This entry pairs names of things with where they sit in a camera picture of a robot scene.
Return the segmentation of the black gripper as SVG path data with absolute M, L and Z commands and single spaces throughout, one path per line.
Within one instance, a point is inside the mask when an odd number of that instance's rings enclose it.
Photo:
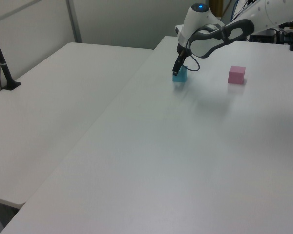
M 184 61 L 187 57 L 189 57 L 189 49 L 183 47 L 181 44 L 177 45 L 177 52 L 178 52 L 178 57 L 175 61 L 175 64 L 172 69 L 172 74 L 173 75 L 178 75 L 181 67 L 184 64 Z

